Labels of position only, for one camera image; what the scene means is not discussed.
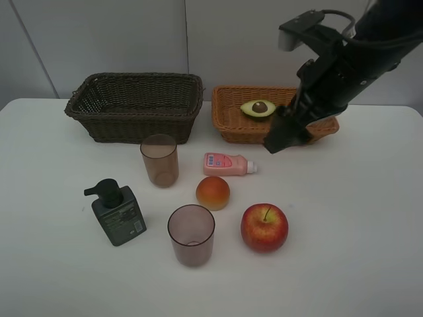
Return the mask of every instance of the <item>avocado half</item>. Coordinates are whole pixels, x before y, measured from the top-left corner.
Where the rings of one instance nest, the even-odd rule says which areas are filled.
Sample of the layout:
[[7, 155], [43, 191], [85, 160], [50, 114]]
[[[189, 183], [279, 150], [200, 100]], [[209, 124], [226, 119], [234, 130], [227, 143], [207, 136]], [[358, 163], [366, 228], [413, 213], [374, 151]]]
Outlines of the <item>avocado half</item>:
[[244, 103], [241, 106], [241, 111], [254, 120], [266, 120], [276, 110], [273, 102], [268, 100], [252, 100]]

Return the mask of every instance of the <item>soap dispenser bottle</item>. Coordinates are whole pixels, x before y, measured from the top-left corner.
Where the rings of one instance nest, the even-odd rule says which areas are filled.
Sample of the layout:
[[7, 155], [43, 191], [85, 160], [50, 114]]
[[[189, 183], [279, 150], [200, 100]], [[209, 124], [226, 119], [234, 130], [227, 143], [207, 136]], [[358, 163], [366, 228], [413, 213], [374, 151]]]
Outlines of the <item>soap dispenser bottle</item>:
[[114, 246], [139, 236], [147, 230], [137, 199], [128, 186], [119, 188], [113, 179], [105, 179], [84, 195], [98, 195], [93, 201], [95, 217]]

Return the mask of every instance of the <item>apple stem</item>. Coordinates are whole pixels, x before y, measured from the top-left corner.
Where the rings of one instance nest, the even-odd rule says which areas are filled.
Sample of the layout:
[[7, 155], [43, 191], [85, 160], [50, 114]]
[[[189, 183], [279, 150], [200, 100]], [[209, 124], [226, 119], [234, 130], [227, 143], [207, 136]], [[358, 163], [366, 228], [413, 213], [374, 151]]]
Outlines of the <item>apple stem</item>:
[[267, 212], [266, 212], [266, 214], [264, 215], [264, 219], [263, 219], [263, 221], [266, 221], [266, 217], [267, 217], [267, 214], [269, 213], [269, 210], [271, 209], [271, 207], [269, 207], [269, 209], [267, 209]]

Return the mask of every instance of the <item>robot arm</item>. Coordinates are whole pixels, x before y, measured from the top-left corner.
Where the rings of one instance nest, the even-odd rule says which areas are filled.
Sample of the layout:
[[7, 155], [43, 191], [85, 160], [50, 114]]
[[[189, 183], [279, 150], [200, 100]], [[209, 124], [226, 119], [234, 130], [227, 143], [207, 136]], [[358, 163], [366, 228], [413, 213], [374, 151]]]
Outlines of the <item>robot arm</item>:
[[[279, 107], [264, 146], [276, 153], [305, 144], [311, 136], [305, 128], [315, 121], [337, 115], [349, 101], [423, 41], [423, 5], [418, 0], [379, 0], [348, 33], [355, 21], [335, 11], [307, 11], [282, 24], [280, 48], [292, 51], [302, 43], [319, 55], [297, 72], [301, 84], [288, 107]], [[350, 19], [340, 34], [320, 25], [326, 14]]]

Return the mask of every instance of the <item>pink lotion bottle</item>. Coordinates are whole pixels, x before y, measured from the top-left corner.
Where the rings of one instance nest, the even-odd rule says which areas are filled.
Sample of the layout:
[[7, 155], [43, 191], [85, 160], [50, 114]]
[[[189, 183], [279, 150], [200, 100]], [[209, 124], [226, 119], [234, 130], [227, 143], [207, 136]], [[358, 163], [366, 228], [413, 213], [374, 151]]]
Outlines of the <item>pink lotion bottle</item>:
[[257, 165], [241, 155], [206, 153], [203, 171], [210, 176], [245, 175], [257, 172]]

